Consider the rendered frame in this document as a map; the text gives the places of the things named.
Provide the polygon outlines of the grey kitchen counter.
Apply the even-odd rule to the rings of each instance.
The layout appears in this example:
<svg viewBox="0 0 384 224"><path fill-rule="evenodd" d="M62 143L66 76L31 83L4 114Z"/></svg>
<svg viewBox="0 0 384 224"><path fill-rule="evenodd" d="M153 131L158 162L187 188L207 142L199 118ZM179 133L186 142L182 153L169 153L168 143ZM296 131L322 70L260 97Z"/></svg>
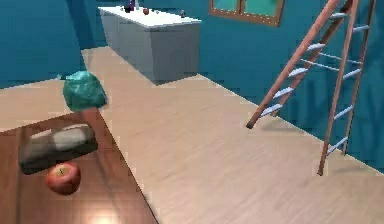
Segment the grey kitchen counter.
<svg viewBox="0 0 384 224"><path fill-rule="evenodd" d="M99 9L108 46L156 85L199 72L199 19L151 11Z"/></svg>

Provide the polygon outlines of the teal crumpled bag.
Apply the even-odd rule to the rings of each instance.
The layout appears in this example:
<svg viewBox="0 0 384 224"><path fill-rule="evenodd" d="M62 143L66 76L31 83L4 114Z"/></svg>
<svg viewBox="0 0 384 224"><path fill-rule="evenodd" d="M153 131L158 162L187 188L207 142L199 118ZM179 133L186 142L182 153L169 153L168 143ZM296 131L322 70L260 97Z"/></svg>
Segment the teal crumpled bag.
<svg viewBox="0 0 384 224"><path fill-rule="evenodd" d="M77 71L64 78L63 97L71 111L101 108L107 95L99 79L89 71Z"/></svg>

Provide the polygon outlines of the wooden framed window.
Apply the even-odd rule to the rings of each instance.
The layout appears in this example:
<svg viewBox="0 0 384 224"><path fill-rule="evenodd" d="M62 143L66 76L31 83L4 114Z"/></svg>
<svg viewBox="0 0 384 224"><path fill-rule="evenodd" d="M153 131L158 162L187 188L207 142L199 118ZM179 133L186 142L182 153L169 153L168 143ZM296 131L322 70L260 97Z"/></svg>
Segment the wooden framed window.
<svg viewBox="0 0 384 224"><path fill-rule="evenodd" d="M209 0L209 14L279 27L285 0Z"/></svg>

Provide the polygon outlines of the brown wooden table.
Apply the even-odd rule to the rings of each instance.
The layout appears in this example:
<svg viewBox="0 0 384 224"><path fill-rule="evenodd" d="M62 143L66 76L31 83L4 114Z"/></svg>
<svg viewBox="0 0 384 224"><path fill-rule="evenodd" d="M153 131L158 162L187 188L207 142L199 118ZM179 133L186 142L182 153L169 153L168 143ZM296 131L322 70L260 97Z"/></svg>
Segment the brown wooden table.
<svg viewBox="0 0 384 224"><path fill-rule="evenodd" d="M72 195L52 192L46 171L24 175L19 146L40 131L79 123L95 131L98 149L74 160L81 171ZM159 224L97 109L0 132L0 224Z"/></svg>

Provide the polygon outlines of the wooden step ladder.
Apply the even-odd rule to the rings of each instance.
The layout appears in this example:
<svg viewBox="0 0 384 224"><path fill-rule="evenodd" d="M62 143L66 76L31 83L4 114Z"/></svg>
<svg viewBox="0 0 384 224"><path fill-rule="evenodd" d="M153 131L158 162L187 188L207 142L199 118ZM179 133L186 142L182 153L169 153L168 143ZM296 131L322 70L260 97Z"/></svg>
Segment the wooden step ladder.
<svg viewBox="0 0 384 224"><path fill-rule="evenodd" d="M342 54L337 56L337 67L330 67L337 73L336 84L330 107L327 130L325 134L322 154L317 174L324 173L327 157L339 149L342 153L347 151L351 125L356 108L356 101L363 73L371 23L377 0L369 0L367 19L364 24L358 25L356 17L361 0L328 0L309 31L296 48L295 52L280 72L263 100L246 124L251 129L258 119L276 115L285 105L301 80L311 67L322 68L324 65L317 59L325 56L323 49L343 23L347 23ZM337 105L342 83L348 79L354 80L350 104L338 110Z"/></svg>

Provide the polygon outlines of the grey bread loaf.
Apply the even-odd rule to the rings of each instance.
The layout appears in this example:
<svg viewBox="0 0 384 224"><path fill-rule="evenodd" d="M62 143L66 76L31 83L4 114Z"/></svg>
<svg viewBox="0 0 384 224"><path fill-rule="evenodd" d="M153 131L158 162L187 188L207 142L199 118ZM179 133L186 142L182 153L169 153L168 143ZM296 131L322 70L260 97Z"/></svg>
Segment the grey bread loaf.
<svg viewBox="0 0 384 224"><path fill-rule="evenodd" d="M97 149L95 132L88 124L49 129L22 140L19 167L23 174L31 175Z"/></svg>

